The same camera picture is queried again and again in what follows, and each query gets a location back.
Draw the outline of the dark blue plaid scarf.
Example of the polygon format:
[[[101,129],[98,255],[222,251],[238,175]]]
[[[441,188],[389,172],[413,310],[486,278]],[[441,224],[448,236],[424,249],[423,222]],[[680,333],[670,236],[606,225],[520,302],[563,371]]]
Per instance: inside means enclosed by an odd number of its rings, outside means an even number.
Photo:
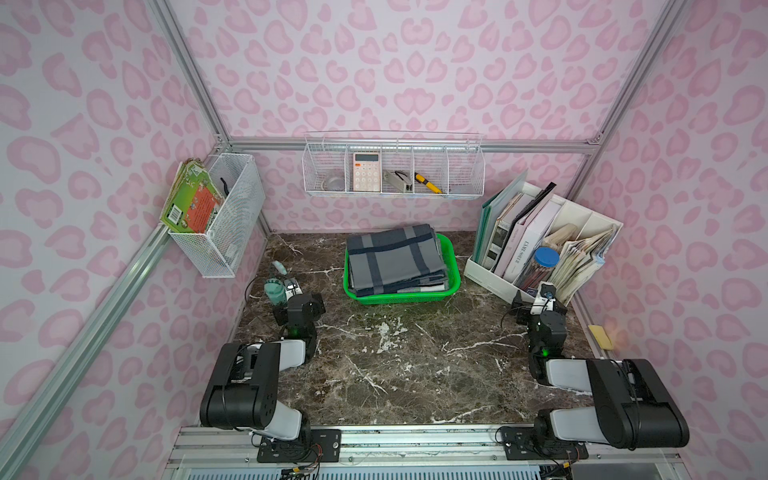
[[[346,253],[349,289],[358,297],[449,288],[440,241],[428,224],[350,236]]]

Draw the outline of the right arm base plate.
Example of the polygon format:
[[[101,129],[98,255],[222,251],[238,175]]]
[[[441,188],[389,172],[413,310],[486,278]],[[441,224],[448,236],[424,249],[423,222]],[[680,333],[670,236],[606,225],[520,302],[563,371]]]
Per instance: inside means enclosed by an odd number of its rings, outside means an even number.
[[[576,462],[589,458],[584,443],[548,438],[533,427],[501,426],[494,434],[494,441],[503,446],[508,461]]]

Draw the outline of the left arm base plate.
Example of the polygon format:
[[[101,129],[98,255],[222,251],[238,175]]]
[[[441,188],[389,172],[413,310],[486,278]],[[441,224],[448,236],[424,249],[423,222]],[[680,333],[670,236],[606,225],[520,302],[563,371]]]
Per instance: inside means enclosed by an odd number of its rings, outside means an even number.
[[[305,463],[319,459],[320,463],[336,463],[341,444],[342,431],[329,428],[302,431],[295,440],[263,438],[258,447],[257,462]]]

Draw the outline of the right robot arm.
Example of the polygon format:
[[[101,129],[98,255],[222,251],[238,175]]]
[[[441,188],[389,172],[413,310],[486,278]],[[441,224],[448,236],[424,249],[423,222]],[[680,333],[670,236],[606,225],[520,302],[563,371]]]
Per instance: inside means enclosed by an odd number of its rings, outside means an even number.
[[[553,298],[526,302],[517,295],[511,311],[526,327],[534,380],[593,401],[591,407],[540,410],[533,425],[515,436],[517,448],[554,458],[583,443],[627,450],[689,443],[688,423],[649,361],[565,357],[564,309]]]

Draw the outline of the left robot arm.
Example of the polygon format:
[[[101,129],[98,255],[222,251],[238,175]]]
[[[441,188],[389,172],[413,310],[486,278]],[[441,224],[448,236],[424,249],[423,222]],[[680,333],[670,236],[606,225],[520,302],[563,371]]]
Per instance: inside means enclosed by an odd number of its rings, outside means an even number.
[[[309,421],[278,400],[279,375],[314,357],[316,322],[325,312],[319,293],[296,294],[274,310],[283,328],[280,339],[223,345],[201,400],[201,425],[307,446]]]

